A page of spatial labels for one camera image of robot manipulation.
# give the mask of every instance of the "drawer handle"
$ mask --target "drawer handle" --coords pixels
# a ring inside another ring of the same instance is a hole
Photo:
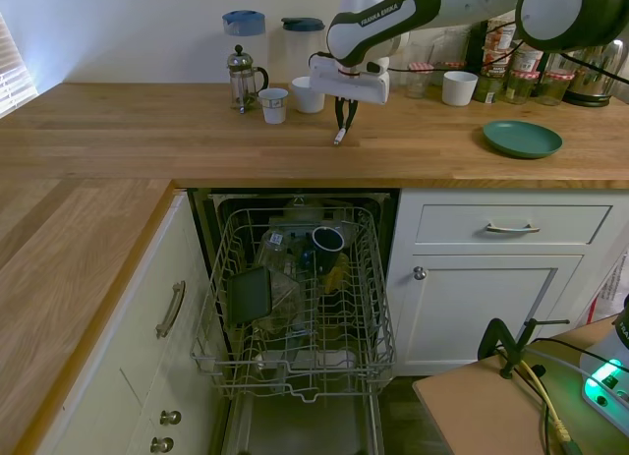
[[[175,442],[170,437],[154,437],[150,442],[150,453],[168,453],[175,446]]]
[[[418,281],[422,281],[428,275],[428,273],[424,270],[422,266],[416,266],[415,268],[413,268],[413,273],[413,278]]]
[[[533,227],[527,224],[526,227],[496,227],[489,223],[485,228],[488,232],[497,232],[498,234],[531,234],[532,232],[540,232],[539,227]]]
[[[163,426],[176,426],[181,422],[181,413],[179,411],[162,411],[159,415],[159,423]]]
[[[166,337],[173,328],[175,319],[179,315],[181,305],[184,303],[184,295],[186,294],[186,282],[181,281],[173,285],[173,299],[170,302],[164,321],[161,324],[155,326],[157,332],[157,338]]]

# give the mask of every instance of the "dishwasher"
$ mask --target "dishwasher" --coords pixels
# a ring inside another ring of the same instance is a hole
[[[382,455],[377,394],[395,362],[382,263],[395,193],[196,191],[193,200],[211,273],[191,356],[230,400],[222,455]],[[326,274],[297,264],[319,226],[344,238]],[[288,245],[271,314],[230,323],[230,279],[258,266],[269,234]],[[285,283],[292,291],[276,303]]]

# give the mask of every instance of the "green light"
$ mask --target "green light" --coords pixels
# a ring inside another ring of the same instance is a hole
[[[586,380],[586,394],[590,399],[596,401],[597,396],[602,394],[601,388],[599,388],[599,384],[602,383],[610,375],[613,375],[619,371],[616,366],[621,366],[621,362],[616,359],[612,359],[609,363],[604,364],[598,370],[596,370],[592,378],[588,378]]]

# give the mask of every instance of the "teal plate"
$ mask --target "teal plate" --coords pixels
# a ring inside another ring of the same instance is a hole
[[[520,158],[548,157],[563,144],[555,131],[523,121],[493,121],[483,126],[483,133],[491,146]]]

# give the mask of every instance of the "wire rack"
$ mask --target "wire rack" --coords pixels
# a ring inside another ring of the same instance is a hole
[[[235,211],[225,225],[191,355],[229,398],[248,391],[313,402],[375,394],[391,379],[395,348],[372,215],[359,207],[305,209],[323,219],[296,221],[284,219],[287,209],[251,208]],[[317,276],[316,264],[288,266],[295,293],[274,304],[269,317],[228,325],[228,279],[254,266],[269,224],[295,240],[322,223],[345,237],[347,259],[335,286]]]

